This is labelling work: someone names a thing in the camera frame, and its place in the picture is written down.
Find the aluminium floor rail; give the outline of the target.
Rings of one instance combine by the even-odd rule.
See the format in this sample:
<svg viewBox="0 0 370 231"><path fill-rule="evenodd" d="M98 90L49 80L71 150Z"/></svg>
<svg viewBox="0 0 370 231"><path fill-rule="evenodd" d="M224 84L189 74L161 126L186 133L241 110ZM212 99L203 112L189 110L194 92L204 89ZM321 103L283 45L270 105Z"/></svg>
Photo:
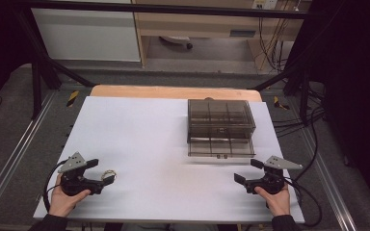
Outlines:
<svg viewBox="0 0 370 231"><path fill-rule="evenodd" d="M6 189L11 178L13 177L13 174L15 170L17 169L17 166L21 162L21 159L23 158L24 153L28 149L29 144L31 143L38 129L40 128L41 122L44 120L57 94L58 92L56 90L51 90L44 97L44 100L41 103L41 106L42 106L41 111L38 113L38 115L35 118L33 118L29 122L25 132L22 134L20 140L18 141L16 147L11 153L9 159L7 160L7 162L1 169L0 171L0 197L2 196L4 190Z"/></svg>
<svg viewBox="0 0 370 231"><path fill-rule="evenodd" d="M310 128L304 128L303 137L309 152L309 156L315 156L313 166L317 170L323 185L323 189L327 195L330 206L335 214L341 230L357 231L357 226L353 220L353 217L351 216L344 199L327 168L326 163L324 162L321 154L318 152L318 144L316 143L314 133Z"/></svg>

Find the person's left hand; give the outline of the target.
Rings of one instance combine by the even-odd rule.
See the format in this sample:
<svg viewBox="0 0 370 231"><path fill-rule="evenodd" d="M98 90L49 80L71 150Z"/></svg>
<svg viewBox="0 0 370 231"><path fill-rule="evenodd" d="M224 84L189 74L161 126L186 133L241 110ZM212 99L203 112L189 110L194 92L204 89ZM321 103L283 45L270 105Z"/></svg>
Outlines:
<svg viewBox="0 0 370 231"><path fill-rule="evenodd" d="M56 179L56 187L51 194L51 205L48 214L55 217L66 218L74 207L91 194L90 190L84 190L76 195L65 194L60 186L62 175Z"/></svg>

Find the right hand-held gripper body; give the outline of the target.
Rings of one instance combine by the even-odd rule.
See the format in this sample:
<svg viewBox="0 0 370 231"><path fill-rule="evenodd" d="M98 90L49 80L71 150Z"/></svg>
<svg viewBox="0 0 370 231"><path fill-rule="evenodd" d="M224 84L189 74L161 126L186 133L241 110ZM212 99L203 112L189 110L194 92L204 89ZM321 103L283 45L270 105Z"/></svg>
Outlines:
<svg viewBox="0 0 370 231"><path fill-rule="evenodd" d="M279 193L284 187L285 169L302 169L303 166L284 160L277 156L271 156L266 162L262 162L264 167L264 176L260 179L246 180L244 187L247 193L256 194L255 187L261 187L270 194Z"/></svg>

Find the office chair caster base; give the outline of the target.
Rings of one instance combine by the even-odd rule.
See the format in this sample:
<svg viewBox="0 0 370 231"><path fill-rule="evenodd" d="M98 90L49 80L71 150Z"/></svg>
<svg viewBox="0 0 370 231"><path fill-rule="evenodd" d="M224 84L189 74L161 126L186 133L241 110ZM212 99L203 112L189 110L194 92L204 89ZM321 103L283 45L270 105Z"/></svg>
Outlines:
<svg viewBox="0 0 370 231"><path fill-rule="evenodd" d="M162 40L174 43L174 44L182 44L184 45L187 49L192 49L193 44L191 43L191 40L188 37L161 37Z"/></svg>

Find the yellow black tape strip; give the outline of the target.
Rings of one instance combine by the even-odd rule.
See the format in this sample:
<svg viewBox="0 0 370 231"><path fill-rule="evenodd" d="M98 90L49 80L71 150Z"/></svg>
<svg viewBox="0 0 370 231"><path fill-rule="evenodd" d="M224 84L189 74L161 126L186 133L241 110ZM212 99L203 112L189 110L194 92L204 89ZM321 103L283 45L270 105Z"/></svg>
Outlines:
<svg viewBox="0 0 370 231"><path fill-rule="evenodd" d="M274 107L275 108L281 108L283 110L290 110L290 107L288 105L283 105L280 103L277 96L274 96Z"/></svg>
<svg viewBox="0 0 370 231"><path fill-rule="evenodd" d="M67 106L67 107L72 107L72 105L73 105L73 103L74 103L75 99L77 98L78 94L79 94L79 90L74 90L74 91L71 93L71 95L70 95L70 97L69 97L68 101L66 102L66 106Z"/></svg>

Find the black metal frame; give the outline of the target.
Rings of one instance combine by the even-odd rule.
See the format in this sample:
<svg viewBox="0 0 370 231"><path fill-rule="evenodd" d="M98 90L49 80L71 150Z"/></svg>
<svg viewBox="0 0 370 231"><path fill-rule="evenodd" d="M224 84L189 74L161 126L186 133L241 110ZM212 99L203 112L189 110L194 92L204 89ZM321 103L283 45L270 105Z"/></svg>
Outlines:
<svg viewBox="0 0 370 231"><path fill-rule="evenodd" d="M27 9L50 9L72 11L95 11L95 12L118 12L118 13L165 13L165 14L194 14L215 15L234 17L257 17L257 18L286 18L286 19L319 19L324 16L320 12L288 12L276 10L242 10L218 7L196 6L172 6L155 4L125 4L125 3L101 3L101 2L78 2L78 1L54 1L54 0L14 0L9 3L19 27L22 29L31 47L34 77L34 114L40 112L40 74L51 89L61 86L60 79L55 72L59 70L66 76L82 84L85 87L94 87L95 83L84 79L77 73L69 70L62 64L54 61L45 50L44 42L38 38L38 32L30 26L30 20L24 12Z"/></svg>

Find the white table cover sheet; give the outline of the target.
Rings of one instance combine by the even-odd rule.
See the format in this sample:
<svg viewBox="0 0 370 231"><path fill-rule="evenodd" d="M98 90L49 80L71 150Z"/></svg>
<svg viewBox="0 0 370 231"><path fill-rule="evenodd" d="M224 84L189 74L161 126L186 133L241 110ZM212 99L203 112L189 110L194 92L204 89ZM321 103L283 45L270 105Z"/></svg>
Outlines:
<svg viewBox="0 0 370 231"><path fill-rule="evenodd" d="M272 215L264 200L236 183L234 174L262 177L247 158L191 157L188 102L89 96L84 101L63 159L80 153L96 159L86 177L112 169L115 183L91 195L70 219L94 222L254 223Z"/></svg>

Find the white cabinet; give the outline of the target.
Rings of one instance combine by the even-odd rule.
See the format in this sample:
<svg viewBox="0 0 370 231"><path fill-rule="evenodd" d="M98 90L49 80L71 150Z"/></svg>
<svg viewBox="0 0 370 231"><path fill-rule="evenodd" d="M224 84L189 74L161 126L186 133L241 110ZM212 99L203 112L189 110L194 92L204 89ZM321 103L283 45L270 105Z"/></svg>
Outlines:
<svg viewBox="0 0 370 231"><path fill-rule="evenodd" d="M55 60L127 61L140 58L133 13L32 9Z"/></svg>

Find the person's right hand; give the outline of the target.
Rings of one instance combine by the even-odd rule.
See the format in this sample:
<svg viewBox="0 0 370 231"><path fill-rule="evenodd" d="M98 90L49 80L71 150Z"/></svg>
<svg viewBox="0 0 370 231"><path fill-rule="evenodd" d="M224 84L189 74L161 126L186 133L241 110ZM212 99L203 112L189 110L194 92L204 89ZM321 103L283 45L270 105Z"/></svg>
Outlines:
<svg viewBox="0 0 370 231"><path fill-rule="evenodd" d="M290 215L290 193L287 185L276 194L270 194L261 187L255 187L254 191L265 199L274 217Z"/></svg>

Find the smoky transparent plastic drawer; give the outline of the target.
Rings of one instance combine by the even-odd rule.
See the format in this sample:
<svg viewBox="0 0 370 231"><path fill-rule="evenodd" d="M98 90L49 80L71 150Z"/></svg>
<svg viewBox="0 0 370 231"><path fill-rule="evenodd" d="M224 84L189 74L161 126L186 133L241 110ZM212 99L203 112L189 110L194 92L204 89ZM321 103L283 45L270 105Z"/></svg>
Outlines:
<svg viewBox="0 0 370 231"><path fill-rule="evenodd" d="M190 139L190 157L213 157L217 159L252 158L255 153L251 139Z"/></svg>

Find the white power strip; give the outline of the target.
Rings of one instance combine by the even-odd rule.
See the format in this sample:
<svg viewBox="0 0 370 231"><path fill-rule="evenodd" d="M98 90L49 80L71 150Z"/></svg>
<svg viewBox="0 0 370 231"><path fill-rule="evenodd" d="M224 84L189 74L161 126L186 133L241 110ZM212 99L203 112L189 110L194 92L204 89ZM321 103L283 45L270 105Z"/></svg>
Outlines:
<svg viewBox="0 0 370 231"><path fill-rule="evenodd" d="M274 10L278 0L253 0L252 8L259 10Z"/></svg>

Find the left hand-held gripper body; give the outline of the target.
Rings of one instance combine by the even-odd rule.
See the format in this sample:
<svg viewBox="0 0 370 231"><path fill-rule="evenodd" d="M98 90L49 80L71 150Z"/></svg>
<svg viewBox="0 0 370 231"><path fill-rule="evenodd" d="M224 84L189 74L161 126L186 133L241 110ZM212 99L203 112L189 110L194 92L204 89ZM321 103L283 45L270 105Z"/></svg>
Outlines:
<svg viewBox="0 0 370 231"><path fill-rule="evenodd" d="M91 180L84 176L86 160L79 152L75 152L61 166L59 172L62 174L61 187L65 194L76 195L84 190L90 190L91 194L101 194L103 181Z"/></svg>

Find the smoky transparent organizer case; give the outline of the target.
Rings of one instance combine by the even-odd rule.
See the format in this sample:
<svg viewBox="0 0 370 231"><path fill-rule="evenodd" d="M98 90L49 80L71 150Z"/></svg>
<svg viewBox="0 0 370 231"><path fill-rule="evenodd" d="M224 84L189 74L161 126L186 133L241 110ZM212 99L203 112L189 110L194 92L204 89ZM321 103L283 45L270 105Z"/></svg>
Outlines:
<svg viewBox="0 0 370 231"><path fill-rule="evenodd" d="M246 100L188 100L188 136L193 140L250 139L256 126Z"/></svg>

